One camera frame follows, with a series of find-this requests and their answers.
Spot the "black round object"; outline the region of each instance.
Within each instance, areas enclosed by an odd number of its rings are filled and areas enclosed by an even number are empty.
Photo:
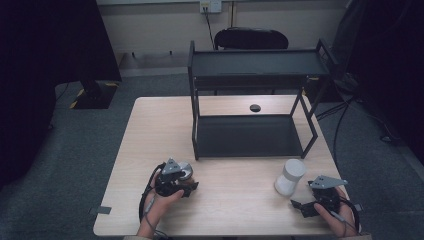
[[[250,105],[250,111],[259,112],[259,111],[261,111],[261,106],[259,106],[258,104],[252,104],[252,105]]]

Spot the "black metal shelf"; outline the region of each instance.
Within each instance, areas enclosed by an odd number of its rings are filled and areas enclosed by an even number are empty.
[[[192,141],[195,158],[300,156],[304,158],[318,137],[312,115],[325,92],[330,70],[337,65],[323,40],[315,49],[196,51],[191,42],[188,62],[193,110]],[[308,110],[303,86],[311,79],[323,81]],[[238,89],[298,89],[287,114],[200,114],[199,91]],[[305,148],[299,140],[293,113],[301,103],[312,132]]]

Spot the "black chair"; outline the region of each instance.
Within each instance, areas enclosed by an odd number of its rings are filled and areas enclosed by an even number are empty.
[[[269,50],[287,49],[289,40],[284,34],[269,29],[232,27],[219,31],[214,38],[214,49]]]

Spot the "wooden table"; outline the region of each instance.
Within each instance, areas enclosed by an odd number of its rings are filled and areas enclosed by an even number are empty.
[[[286,113],[295,96],[202,96],[204,114]],[[302,144],[311,137],[301,107],[294,114]],[[307,172],[293,199],[313,200],[308,180],[319,175],[340,178],[319,125],[318,139],[303,160]],[[191,142],[193,115],[190,97],[146,97],[136,100],[102,201],[110,214],[99,214],[98,236],[134,235],[139,227],[138,206],[153,169],[173,157],[189,162],[197,190],[173,205],[158,229],[169,236],[275,236],[330,234],[320,217],[303,218],[289,198],[277,193],[274,181],[290,157],[194,158]]]

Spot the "electrical outlet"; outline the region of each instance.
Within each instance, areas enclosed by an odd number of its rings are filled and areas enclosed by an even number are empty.
[[[211,12],[211,2],[208,0],[200,1],[200,13],[205,13],[205,12],[208,12],[208,13]]]
[[[220,13],[222,11],[221,0],[201,0],[200,13]]]

